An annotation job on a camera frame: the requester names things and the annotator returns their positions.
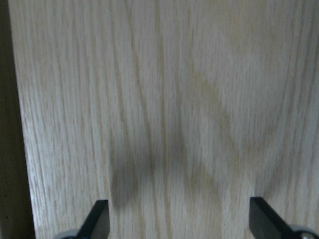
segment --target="wood grain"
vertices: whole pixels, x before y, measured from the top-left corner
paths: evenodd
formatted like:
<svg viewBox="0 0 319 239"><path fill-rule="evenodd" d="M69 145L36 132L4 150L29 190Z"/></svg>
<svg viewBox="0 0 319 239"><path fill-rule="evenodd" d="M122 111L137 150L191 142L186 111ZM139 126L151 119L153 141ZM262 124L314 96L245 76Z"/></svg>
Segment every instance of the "wood grain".
<svg viewBox="0 0 319 239"><path fill-rule="evenodd" d="M315 0L10 0L37 238L111 200L110 238L319 231Z"/></svg>
<svg viewBox="0 0 319 239"><path fill-rule="evenodd" d="M0 22L0 239L34 238L6 0Z"/></svg>

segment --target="wooden board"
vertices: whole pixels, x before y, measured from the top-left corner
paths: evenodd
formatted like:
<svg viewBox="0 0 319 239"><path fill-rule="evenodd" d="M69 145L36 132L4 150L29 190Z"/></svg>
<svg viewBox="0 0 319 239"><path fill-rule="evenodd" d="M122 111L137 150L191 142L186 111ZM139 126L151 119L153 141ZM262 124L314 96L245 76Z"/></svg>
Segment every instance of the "wooden board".
<svg viewBox="0 0 319 239"><path fill-rule="evenodd" d="M18 90L6 0L0 1L0 239L33 238Z"/></svg>
<svg viewBox="0 0 319 239"><path fill-rule="evenodd" d="M10 0L37 238L110 200L112 239L319 231L319 2Z"/></svg>

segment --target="wooden table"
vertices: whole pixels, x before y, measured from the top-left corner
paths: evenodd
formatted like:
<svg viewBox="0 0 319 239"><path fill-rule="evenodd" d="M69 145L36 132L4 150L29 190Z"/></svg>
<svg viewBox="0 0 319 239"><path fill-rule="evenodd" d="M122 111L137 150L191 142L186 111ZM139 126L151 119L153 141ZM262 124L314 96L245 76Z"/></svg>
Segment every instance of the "wooden table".
<svg viewBox="0 0 319 239"><path fill-rule="evenodd" d="M10 0L36 236L319 231L319 1Z"/></svg>

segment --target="metal screw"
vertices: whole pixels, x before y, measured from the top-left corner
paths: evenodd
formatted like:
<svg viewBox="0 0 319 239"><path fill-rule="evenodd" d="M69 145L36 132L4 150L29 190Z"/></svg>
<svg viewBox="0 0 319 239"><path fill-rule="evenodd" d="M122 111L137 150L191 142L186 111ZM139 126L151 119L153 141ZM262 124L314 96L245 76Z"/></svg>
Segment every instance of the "metal screw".
<svg viewBox="0 0 319 239"><path fill-rule="evenodd" d="M302 239L315 239L315 237L309 233L302 233L301 238Z"/></svg>

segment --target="wooden surface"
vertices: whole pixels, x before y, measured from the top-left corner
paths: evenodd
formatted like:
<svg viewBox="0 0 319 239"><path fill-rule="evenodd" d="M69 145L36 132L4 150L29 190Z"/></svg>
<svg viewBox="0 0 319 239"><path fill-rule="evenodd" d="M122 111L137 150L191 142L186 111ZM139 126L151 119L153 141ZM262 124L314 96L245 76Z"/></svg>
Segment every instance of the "wooden surface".
<svg viewBox="0 0 319 239"><path fill-rule="evenodd" d="M319 2L10 0L36 236L110 200L112 239L319 231Z"/></svg>
<svg viewBox="0 0 319 239"><path fill-rule="evenodd" d="M0 239L33 238L9 8L0 1Z"/></svg>

